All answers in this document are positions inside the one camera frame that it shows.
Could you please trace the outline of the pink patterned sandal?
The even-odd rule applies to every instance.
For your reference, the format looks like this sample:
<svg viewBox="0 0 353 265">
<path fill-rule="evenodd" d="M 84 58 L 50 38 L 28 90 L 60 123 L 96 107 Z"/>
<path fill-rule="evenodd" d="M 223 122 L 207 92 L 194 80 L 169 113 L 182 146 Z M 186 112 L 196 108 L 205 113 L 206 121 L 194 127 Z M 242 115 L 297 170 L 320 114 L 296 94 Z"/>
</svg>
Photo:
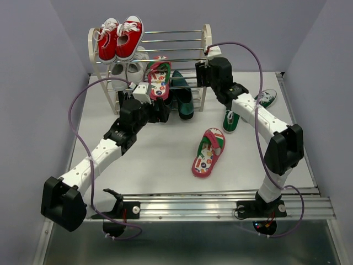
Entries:
<svg viewBox="0 0 353 265">
<path fill-rule="evenodd" d="M 207 178 L 212 173 L 225 145 L 226 138 L 220 129 L 207 129 L 202 136 L 191 166 L 193 175 L 198 178 Z"/>
<path fill-rule="evenodd" d="M 166 56 L 157 56 L 147 65 L 147 80 L 151 85 L 150 98 L 166 100 L 169 96 L 171 62 Z"/>
</svg>

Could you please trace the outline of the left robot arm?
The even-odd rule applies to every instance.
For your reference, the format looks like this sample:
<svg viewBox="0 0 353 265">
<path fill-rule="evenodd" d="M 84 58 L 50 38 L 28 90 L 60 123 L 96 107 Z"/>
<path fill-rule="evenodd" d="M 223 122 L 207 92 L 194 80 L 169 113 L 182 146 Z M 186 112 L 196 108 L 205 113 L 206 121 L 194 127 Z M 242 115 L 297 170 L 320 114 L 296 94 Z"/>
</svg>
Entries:
<svg viewBox="0 0 353 265">
<path fill-rule="evenodd" d="M 124 101 L 120 116 L 94 150 L 86 149 L 87 156 L 67 173 L 46 180 L 41 214 L 69 232 L 79 228 L 89 206 L 83 195 L 94 188 L 95 179 L 132 147 L 147 123 L 165 123 L 169 114 L 170 108 L 160 98 L 154 103 L 134 98 Z"/>
</svg>

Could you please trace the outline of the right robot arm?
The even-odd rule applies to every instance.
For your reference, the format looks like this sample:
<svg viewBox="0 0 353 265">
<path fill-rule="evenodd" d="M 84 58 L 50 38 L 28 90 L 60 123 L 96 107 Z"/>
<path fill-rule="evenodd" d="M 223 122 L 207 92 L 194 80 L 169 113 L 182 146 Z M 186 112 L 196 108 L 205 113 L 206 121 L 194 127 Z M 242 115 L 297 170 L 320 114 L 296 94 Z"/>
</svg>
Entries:
<svg viewBox="0 0 353 265">
<path fill-rule="evenodd" d="M 210 87 L 217 100 L 255 129 L 255 137 L 267 143 L 260 153 L 265 178 L 254 201 L 255 212 L 267 215 L 279 200 L 292 169 L 304 156 L 303 130 L 298 124 L 288 125 L 257 103 L 240 83 L 234 82 L 231 63 L 224 57 L 195 64 L 197 83 Z"/>
</svg>

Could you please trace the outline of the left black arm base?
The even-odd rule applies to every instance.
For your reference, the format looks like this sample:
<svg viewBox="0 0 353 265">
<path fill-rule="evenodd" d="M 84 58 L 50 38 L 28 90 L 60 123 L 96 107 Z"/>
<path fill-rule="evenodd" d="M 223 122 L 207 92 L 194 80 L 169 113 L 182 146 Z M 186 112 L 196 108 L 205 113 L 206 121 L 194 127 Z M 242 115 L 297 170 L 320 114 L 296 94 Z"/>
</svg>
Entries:
<svg viewBox="0 0 353 265">
<path fill-rule="evenodd" d="M 111 196 L 112 200 L 103 200 L 98 203 L 102 210 L 96 206 L 89 219 L 102 219 L 102 231 L 105 238 L 113 241 L 132 240 L 139 237 L 142 228 L 129 224 L 128 219 L 139 219 L 141 203 L 138 201 L 124 202 L 124 196 L 110 188 L 103 189 L 103 193 Z"/>
</svg>

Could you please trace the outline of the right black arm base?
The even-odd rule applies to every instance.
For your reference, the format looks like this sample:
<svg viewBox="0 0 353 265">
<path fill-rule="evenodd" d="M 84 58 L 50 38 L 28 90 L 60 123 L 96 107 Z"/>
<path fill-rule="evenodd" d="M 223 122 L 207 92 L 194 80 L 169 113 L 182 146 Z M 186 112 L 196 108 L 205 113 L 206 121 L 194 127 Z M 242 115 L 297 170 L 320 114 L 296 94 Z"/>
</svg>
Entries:
<svg viewBox="0 0 353 265">
<path fill-rule="evenodd" d="M 274 236 L 277 230 L 276 218 L 287 217 L 287 211 L 281 199 L 266 203 L 258 198 L 237 201 L 233 215 L 238 220 L 254 219 L 253 227 L 255 231 L 260 235 L 270 237 Z"/>
</svg>

